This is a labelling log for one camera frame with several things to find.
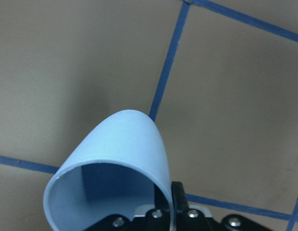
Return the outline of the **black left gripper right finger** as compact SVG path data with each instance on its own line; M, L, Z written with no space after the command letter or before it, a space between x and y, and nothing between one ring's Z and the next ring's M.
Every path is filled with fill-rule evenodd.
M183 184L173 181L171 184L174 213L181 214L189 208Z

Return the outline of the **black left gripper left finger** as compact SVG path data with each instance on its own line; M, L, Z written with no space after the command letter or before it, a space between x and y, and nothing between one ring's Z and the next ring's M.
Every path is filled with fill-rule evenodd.
M170 212L168 201L157 185L154 185L154 204L156 209Z

